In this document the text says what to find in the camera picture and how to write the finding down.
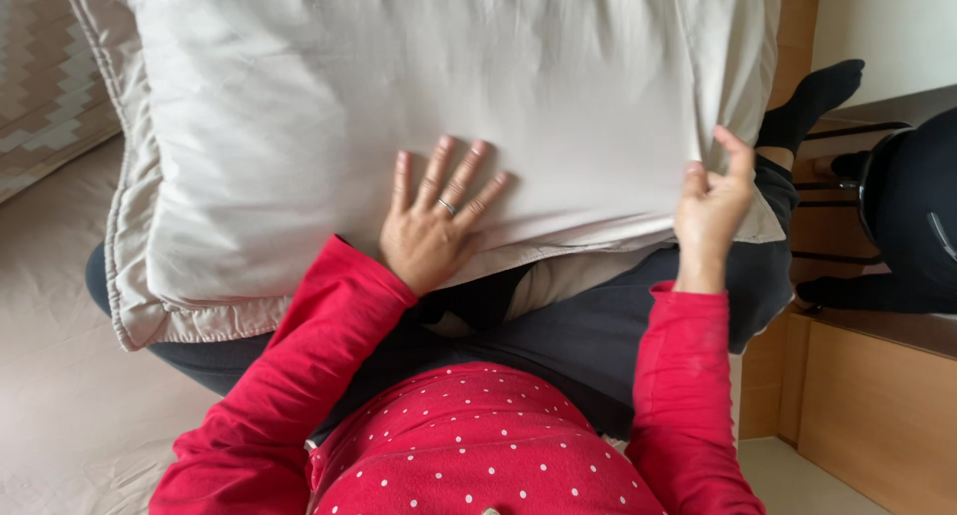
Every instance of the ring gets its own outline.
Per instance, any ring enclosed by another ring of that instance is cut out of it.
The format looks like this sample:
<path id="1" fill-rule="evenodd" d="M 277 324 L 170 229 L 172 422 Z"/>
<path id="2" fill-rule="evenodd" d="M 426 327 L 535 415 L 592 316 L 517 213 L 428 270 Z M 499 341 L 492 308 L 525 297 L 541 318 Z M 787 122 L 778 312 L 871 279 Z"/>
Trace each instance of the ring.
<path id="1" fill-rule="evenodd" d="M 456 208 L 455 208 L 454 206 L 452 206 L 451 204 L 448 204 L 448 203 L 442 201 L 441 199 L 438 200 L 438 203 L 440 203 L 442 206 L 445 206 L 446 208 L 448 208 L 449 214 L 451 214 L 452 216 L 455 216 L 455 215 L 456 215 Z"/>

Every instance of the chair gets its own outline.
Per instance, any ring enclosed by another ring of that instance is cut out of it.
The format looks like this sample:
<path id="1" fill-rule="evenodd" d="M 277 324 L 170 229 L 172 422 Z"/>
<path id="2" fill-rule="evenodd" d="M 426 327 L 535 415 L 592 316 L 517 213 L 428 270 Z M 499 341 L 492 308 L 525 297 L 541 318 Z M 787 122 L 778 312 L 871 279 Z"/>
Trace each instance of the chair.
<path id="1" fill-rule="evenodd" d="M 840 130 L 831 130 L 830 132 L 818 132 L 810 134 L 804 141 L 823 140 L 827 138 L 840 138 L 844 136 L 853 136 L 856 134 L 866 134 L 868 132 L 880 132 L 884 130 L 893 130 L 891 134 L 884 137 L 877 145 L 871 149 L 867 161 L 863 166 L 860 177 L 857 180 L 840 180 L 837 182 L 798 182 L 795 184 L 797 190 L 839 190 L 854 189 L 857 192 L 857 199 L 854 201 L 802 201 L 798 203 L 798 208 L 820 208 L 833 206 L 856 206 L 857 215 L 860 219 L 860 225 L 864 229 L 871 244 L 877 247 L 874 241 L 873 229 L 875 216 L 880 203 L 880 194 L 886 183 L 887 170 L 890 167 L 892 156 L 901 147 L 901 144 L 914 127 L 906 122 L 882 122 L 879 124 L 869 124 L 867 126 L 856 126 L 854 128 L 843 128 Z M 794 252 L 792 256 L 803 259 L 814 259 L 822 261 L 834 261 L 840 263 L 876 265 L 883 261 L 883 257 L 877 254 L 873 257 L 856 257 L 849 255 L 835 255 L 831 253 L 816 252 Z"/>

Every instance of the red sleeve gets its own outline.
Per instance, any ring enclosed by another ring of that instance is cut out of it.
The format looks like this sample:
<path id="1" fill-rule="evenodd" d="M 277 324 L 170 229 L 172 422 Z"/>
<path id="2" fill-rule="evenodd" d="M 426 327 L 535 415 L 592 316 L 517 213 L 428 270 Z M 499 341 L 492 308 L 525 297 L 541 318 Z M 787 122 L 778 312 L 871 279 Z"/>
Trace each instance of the red sleeve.
<path id="1" fill-rule="evenodd" d="M 652 288 L 625 453 L 672 515 L 764 514 L 731 433 L 727 294 L 673 293 L 673 286 Z"/>
<path id="2" fill-rule="evenodd" d="M 262 356 L 199 429 L 176 439 L 150 513 L 305 513 L 306 437 L 415 297 L 332 237 Z"/>

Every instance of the white pillowcase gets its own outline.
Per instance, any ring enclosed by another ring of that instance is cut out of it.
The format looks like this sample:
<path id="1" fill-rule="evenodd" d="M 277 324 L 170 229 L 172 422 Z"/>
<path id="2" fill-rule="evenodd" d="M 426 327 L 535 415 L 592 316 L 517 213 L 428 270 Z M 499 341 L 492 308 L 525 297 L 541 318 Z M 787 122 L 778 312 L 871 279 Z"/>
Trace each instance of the white pillowcase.
<path id="1" fill-rule="evenodd" d="M 449 284 L 667 238 L 711 127 L 756 137 L 779 1 L 73 0 L 126 131 L 121 344 L 275 329 L 331 233 L 375 252 L 395 151 L 443 133 L 517 178 Z M 739 238 L 783 238 L 755 199 Z"/>

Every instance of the right hand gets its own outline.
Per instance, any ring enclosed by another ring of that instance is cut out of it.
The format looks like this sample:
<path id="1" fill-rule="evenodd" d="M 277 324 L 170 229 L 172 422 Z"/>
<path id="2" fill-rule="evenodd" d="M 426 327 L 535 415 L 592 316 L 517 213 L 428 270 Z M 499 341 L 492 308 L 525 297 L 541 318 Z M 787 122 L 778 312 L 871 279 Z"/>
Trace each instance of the right hand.
<path id="1" fill-rule="evenodd" d="M 727 253 L 754 196 L 754 151 L 724 126 L 715 126 L 714 136 L 729 154 L 727 174 L 688 163 L 675 219 L 681 253 L 674 290 L 679 292 L 724 289 Z"/>
<path id="2" fill-rule="evenodd" d="M 400 152 L 395 164 L 392 208 L 379 238 L 380 261 L 405 282 L 416 297 L 422 297 L 454 276 L 479 250 L 479 237 L 472 229 L 508 182 L 507 173 L 498 173 L 470 203 L 457 208 L 452 215 L 438 200 L 460 206 L 488 150 L 485 142 L 474 141 L 448 185 L 440 190 L 455 146 L 456 140 L 450 136 L 439 140 L 412 205 L 409 199 L 412 155 Z"/>

